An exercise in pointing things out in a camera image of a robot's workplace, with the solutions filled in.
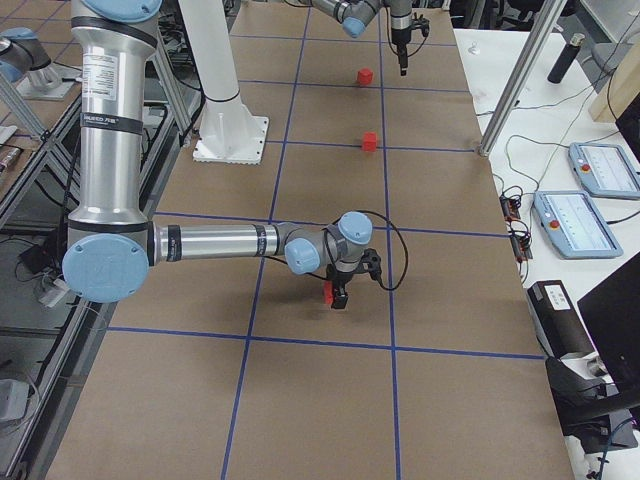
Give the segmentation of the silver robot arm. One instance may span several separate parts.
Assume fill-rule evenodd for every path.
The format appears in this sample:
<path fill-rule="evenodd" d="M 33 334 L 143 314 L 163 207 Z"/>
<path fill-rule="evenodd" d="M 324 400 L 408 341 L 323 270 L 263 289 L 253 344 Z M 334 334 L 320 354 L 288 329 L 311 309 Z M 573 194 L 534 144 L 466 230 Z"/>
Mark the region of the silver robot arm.
<path fill-rule="evenodd" d="M 430 34 L 430 20 L 417 9 L 427 1 L 360 0 L 360 1 L 285 1 L 295 8 L 313 8 L 334 19 L 351 38 L 360 37 L 376 16 L 386 15 L 386 38 L 396 56 L 401 77 L 407 75 L 409 59 L 417 54 Z"/>
<path fill-rule="evenodd" d="M 240 96 L 224 1 L 178 1 L 204 101 L 194 159 L 259 164 L 269 119 Z M 79 203 L 68 215 L 61 262 L 70 290 L 112 303 L 136 293 L 152 266 L 185 259 L 284 256 L 296 275 L 326 266 L 325 296 L 343 309 L 346 285 L 369 274 L 383 286 L 369 248 L 367 212 L 347 212 L 314 231 L 293 223 L 159 227 L 139 206 L 145 67 L 160 53 L 163 1 L 72 1 L 82 47 Z"/>

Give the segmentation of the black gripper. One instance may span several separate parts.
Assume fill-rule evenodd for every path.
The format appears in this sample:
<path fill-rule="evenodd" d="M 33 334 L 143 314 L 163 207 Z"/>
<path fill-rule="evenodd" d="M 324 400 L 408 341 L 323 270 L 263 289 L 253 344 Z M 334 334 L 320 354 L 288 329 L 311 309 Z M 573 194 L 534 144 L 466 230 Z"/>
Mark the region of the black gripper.
<path fill-rule="evenodd" d="M 391 43 L 396 47 L 399 72 L 401 76 L 407 75 L 408 51 L 412 33 L 418 30 L 424 39 L 430 33 L 429 20 L 423 14 L 410 14 L 405 16 L 391 16 Z"/>
<path fill-rule="evenodd" d="M 373 248 L 366 248 L 359 260 L 345 263 L 343 261 L 328 264 L 326 275 L 331 283 L 331 308 L 346 308 L 349 295 L 346 285 L 355 275 L 368 274 L 373 281 L 382 281 L 381 257 Z"/>

